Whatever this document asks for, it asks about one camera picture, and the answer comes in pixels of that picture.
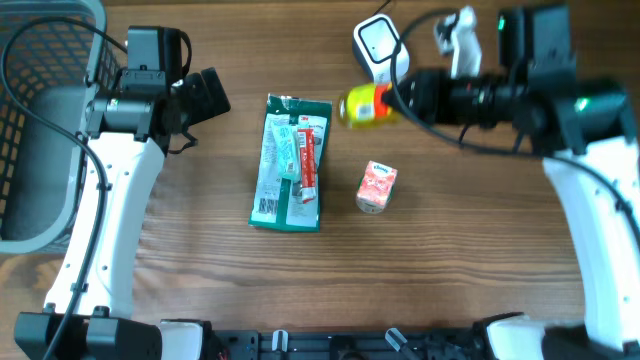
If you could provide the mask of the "yellow oil bottle silver cap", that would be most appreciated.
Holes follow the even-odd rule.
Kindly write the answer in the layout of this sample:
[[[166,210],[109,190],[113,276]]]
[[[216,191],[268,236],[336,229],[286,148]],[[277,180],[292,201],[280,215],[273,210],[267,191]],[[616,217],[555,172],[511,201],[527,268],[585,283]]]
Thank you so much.
[[[383,96],[390,90],[390,84],[369,83],[343,93],[337,108],[340,122],[348,128],[397,122],[397,112],[383,101]]]

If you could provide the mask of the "pink Kleenex tissue pack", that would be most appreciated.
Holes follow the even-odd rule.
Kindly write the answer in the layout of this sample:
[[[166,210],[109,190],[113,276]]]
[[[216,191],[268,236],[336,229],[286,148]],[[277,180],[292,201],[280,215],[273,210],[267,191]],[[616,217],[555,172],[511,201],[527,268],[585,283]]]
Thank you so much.
[[[368,185],[376,185],[380,188],[382,188],[384,184],[389,184],[394,187],[397,175],[398,171],[395,168],[370,161],[366,166],[360,184],[365,182]]]

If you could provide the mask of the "Knorr jar green lid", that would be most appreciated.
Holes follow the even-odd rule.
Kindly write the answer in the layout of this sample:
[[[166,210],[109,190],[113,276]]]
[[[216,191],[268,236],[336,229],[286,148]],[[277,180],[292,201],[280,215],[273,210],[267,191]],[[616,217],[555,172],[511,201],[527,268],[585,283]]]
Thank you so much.
[[[356,204],[365,213],[378,214],[386,209],[392,199],[394,187],[384,184],[382,188],[362,182],[356,193]]]

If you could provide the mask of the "red white tube package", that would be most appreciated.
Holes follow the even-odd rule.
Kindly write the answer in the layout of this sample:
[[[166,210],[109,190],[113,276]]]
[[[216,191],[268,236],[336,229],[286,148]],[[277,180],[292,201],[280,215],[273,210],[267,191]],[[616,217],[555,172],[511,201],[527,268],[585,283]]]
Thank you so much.
[[[317,197],[314,132],[311,128],[299,128],[301,167],[301,200],[307,204]]]

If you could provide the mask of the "green 3M gloves package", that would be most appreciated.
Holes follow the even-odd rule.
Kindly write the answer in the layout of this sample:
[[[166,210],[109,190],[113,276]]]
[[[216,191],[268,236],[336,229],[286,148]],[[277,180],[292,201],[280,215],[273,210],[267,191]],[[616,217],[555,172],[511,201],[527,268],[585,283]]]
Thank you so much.
[[[320,168],[330,132],[331,110],[329,101],[268,96],[250,225],[285,232],[319,230],[320,200],[314,198],[304,203],[302,183],[278,173],[277,141],[272,125],[309,126],[313,130],[315,164]]]

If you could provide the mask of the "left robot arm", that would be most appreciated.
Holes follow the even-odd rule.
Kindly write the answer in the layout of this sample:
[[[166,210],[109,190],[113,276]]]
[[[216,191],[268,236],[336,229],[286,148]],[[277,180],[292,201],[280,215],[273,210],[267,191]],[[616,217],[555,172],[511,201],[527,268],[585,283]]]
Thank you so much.
[[[79,167],[70,242],[40,312],[23,312],[14,340],[31,359],[207,359],[221,343],[207,321],[132,319],[135,255],[170,140],[230,104],[214,69],[190,69],[178,29],[133,26],[128,63],[109,87],[92,85],[70,138]]]

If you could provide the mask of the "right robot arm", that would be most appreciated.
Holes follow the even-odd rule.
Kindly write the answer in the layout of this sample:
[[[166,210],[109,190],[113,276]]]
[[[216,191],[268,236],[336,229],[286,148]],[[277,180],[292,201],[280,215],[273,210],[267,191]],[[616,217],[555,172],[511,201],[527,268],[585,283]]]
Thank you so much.
[[[504,75],[423,69],[393,79],[385,101],[439,135],[442,125],[510,123],[531,144],[563,207],[578,259],[581,322],[515,313],[480,327],[489,359],[635,359],[639,355],[639,139],[628,94],[581,80],[564,4],[505,8]]]

